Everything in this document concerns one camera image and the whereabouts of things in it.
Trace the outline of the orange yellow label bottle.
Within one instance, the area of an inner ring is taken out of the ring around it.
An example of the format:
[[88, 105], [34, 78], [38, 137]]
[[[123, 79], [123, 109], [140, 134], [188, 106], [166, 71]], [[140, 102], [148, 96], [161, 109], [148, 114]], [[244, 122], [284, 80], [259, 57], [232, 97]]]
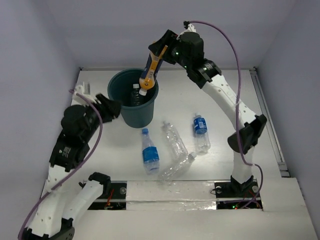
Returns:
[[139, 94], [141, 96], [146, 96], [147, 92], [155, 86], [156, 77], [163, 63], [163, 55], [167, 48], [168, 46], [165, 45], [158, 56], [154, 55], [151, 51], [149, 52], [145, 68], [139, 78]]

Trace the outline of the blue label white cap bottle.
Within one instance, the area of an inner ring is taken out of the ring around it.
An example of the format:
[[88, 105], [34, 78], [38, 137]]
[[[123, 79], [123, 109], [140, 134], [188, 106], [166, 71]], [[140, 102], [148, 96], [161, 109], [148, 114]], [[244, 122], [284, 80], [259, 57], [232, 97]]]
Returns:
[[193, 131], [196, 140], [197, 152], [201, 154], [207, 153], [211, 148], [208, 127], [205, 118], [199, 113], [194, 115]]

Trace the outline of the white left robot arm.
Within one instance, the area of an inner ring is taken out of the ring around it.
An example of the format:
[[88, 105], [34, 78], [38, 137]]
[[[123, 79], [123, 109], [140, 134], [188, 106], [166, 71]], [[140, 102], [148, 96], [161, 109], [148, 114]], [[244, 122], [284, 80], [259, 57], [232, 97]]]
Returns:
[[19, 240], [71, 240], [84, 212], [99, 197], [110, 194], [110, 176], [94, 172], [68, 202], [69, 179], [94, 153], [103, 124], [119, 117], [121, 103], [99, 93], [95, 97], [74, 92], [77, 104], [64, 110], [62, 130], [49, 159], [48, 176], [40, 199], [18, 233]]

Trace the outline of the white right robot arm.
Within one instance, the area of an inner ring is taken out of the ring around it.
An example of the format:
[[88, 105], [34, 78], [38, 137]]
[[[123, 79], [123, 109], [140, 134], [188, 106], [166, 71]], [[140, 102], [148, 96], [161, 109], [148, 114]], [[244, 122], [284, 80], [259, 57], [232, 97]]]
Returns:
[[165, 62], [183, 67], [188, 78], [218, 104], [233, 124], [235, 133], [227, 139], [233, 150], [229, 187], [235, 196], [242, 196], [253, 182], [253, 151], [267, 118], [263, 114], [257, 115], [237, 100], [222, 71], [213, 61], [205, 58], [204, 41], [198, 33], [185, 31], [178, 35], [167, 30], [148, 49]]

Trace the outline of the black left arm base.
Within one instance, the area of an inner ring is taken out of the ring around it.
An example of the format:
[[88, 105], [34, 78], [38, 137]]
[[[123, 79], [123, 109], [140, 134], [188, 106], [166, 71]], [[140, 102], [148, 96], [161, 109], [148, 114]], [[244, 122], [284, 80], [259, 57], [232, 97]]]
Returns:
[[108, 194], [97, 198], [88, 210], [126, 210], [127, 182], [112, 181]]

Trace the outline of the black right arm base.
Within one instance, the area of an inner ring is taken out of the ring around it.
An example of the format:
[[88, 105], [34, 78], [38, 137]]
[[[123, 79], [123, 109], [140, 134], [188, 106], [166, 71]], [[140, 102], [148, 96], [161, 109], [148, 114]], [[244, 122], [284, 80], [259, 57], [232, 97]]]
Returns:
[[230, 181], [218, 181], [210, 193], [215, 195], [217, 210], [262, 209], [261, 195], [255, 197], [258, 189], [256, 179], [240, 192], [232, 189]]

